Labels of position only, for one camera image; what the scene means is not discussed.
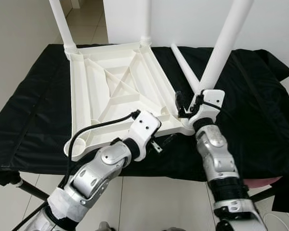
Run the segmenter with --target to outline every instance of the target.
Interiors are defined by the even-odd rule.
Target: white wall
[[[0,0],[0,110],[58,35],[47,0]]]
[[[231,0],[152,0],[153,46],[212,47]],[[104,0],[109,43],[140,40],[139,0]],[[289,0],[256,0],[236,48],[266,49],[289,66]],[[283,81],[289,92],[289,78]]]

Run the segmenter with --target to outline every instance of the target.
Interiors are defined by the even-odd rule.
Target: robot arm
[[[64,189],[57,188],[26,231],[73,231],[90,208],[131,160],[141,161],[146,145],[161,126],[149,112],[141,112],[127,136],[101,148],[95,158],[82,166]]]
[[[240,179],[235,161],[227,148],[227,140],[214,124],[219,110],[205,103],[221,107],[224,92],[204,90],[197,97],[189,123],[196,132],[197,149],[210,190],[214,196],[214,214],[221,220],[217,231],[266,231],[248,188]]]

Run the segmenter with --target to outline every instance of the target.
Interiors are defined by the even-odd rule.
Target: silver robot arm segment
[[[227,140],[214,124],[219,110],[205,103],[222,106],[221,90],[205,90],[198,96],[198,111],[189,119],[196,132],[197,149],[201,154],[209,188],[214,196],[214,213],[221,220],[217,231],[266,231],[248,187],[240,179]]]

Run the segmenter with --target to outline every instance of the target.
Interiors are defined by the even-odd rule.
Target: white tape
[[[52,231],[54,227],[55,224],[51,223],[43,212],[40,212],[25,231]]]
[[[73,200],[63,189],[56,188],[47,199],[53,215],[57,219],[70,218],[80,222],[88,212],[88,208]]]

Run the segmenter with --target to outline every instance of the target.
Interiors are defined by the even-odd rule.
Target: white floor tile
[[[274,197],[267,198],[265,200],[256,203],[260,215],[264,218],[264,222],[267,225],[268,231],[287,231],[289,229],[289,216],[287,213],[272,212],[272,204]],[[279,217],[287,226],[287,228],[282,224],[280,220],[271,214]]]
[[[96,32],[93,36],[91,44],[107,44],[108,43],[108,35],[106,26],[98,26]]]
[[[81,6],[81,10],[90,12],[103,12],[103,0],[86,0]]]
[[[61,181],[62,176],[41,175],[37,187],[51,194]],[[93,208],[78,225],[77,231],[96,230],[101,221],[107,221],[112,227],[118,230],[120,200],[122,190],[122,177],[112,180]],[[37,208],[42,201],[32,197],[29,203],[26,216]]]
[[[78,44],[90,44],[96,26],[69,26],[73,41]]]
[[[102,16],[102,12],[82,11],[72,9],[67,16],[67,23],[73,26],[97,26]]]
[[[26,181],[35,185],[38,174],[21,173]],[[0,231],[14,228],[22,219],[31,195],[15,186],[0,185]]]
[[[106,19],[105,19],[105,13],[103,12],[100,21],[98,22],[99,26],[106,26]]]
[[[120,231],[215,230],[205,183],[124,177]]]
[[[253,195],[258,194],[258,193],[260,193],[260,192],[262,192],[264,190],[267,190],[267,189],[269,189],[271,187],[272,187],[271,185],[266,185],[266,186],[263,186],[263,187],[250,189],[248,193],[249,193],[249,196],[253,196]]]

